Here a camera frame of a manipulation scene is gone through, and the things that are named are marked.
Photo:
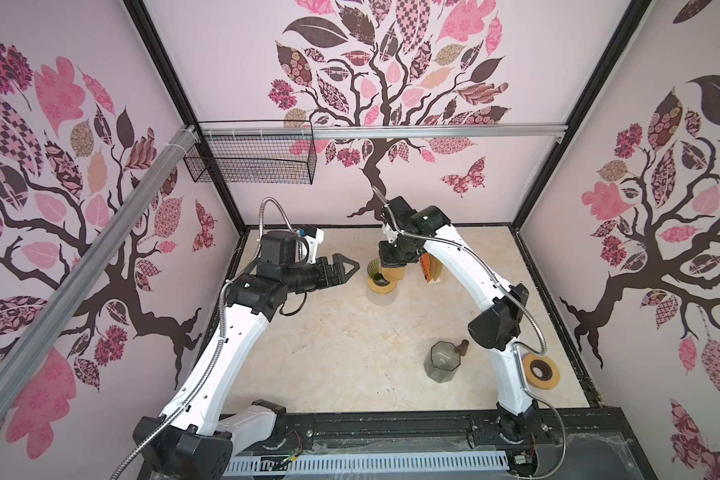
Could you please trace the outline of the wooden dripper ring stand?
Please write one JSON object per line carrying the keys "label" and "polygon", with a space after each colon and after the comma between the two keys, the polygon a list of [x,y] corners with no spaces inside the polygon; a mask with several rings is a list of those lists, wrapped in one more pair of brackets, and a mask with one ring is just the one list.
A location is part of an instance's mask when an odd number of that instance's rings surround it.
{"label": "wooden dripper ring stand", "polygon": [[367,279],[367,286],[369,290],[377,295],[391,294],[397,288],[397,285],[397,281],[387,280],[383,276],[369,277]]}

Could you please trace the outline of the brown paper filter stack holder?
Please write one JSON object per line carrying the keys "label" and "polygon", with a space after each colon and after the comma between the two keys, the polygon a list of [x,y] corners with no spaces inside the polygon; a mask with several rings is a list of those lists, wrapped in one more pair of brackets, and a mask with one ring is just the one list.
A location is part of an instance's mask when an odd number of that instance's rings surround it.
{"label": "brown paper filter stack holder", "polygon": [[443,264],[430,253],[424,253],[419,265],[422,270],[424,280],[427,284],[439,283],[443,272]]}

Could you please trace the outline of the grey glass server with knob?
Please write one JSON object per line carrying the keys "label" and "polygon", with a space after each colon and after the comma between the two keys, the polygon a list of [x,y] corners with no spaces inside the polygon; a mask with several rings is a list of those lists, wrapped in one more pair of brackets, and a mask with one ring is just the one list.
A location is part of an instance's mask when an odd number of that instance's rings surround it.
{"label": "grey glass server with knob", "polygon": [[467,339],[459,344],[438,341],[432,345],[423,362],[427,377],[436,383],[451,381],[460,368],[469,345]]}

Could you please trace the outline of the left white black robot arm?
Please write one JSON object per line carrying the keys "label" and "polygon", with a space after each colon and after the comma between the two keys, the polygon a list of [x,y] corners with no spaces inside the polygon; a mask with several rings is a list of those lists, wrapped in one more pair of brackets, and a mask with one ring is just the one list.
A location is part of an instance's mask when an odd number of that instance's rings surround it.
{"label": "left white black robot arm", "polygon": [[230,460],[249,447],[285,439],[283,406],[256,400],[222,416],[225,400],[256,341],[291,294],[346,284],[360,269],[340,253],[320,257],[319,229],[264,233],[251,262],[219,292],[217,328],[171,401],[156,417],[143,417],[130,460],[142,457],[152,473],[173,479],[219,479]]}

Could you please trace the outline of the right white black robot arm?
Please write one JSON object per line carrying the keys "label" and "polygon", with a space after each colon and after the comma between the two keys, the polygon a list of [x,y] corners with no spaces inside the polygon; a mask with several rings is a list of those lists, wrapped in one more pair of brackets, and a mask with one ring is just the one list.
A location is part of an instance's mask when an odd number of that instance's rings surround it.
{"label": "right white black robot arm", "polygon": [[469,293],[479,315],[468,324],[472,340],[486,349],[498,388],[498,429],[502,439],[519,444],[531,436],[538,401],[528,388],[519,352],[520,323],[529,319],[539,337],[543,333],[527,311],[528,289],[499,276],[471,249],[450,219],[436,206],[413,209],[398,196],[381,202],[383,232],[381,264],[388,268],[413,264],[428,254],[438,260]]}

